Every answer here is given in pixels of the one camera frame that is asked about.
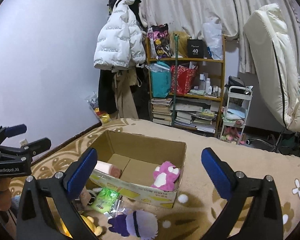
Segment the left hand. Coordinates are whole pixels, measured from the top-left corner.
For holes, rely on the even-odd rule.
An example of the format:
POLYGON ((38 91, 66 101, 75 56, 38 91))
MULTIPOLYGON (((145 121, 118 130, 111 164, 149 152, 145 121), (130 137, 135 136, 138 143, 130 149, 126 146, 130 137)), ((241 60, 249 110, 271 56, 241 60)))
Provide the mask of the left hand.
POLYGON ((8 211, 11 207, 12 194, 9 189, 10 183, 11 178, 0 179, 0 211, 8 211))

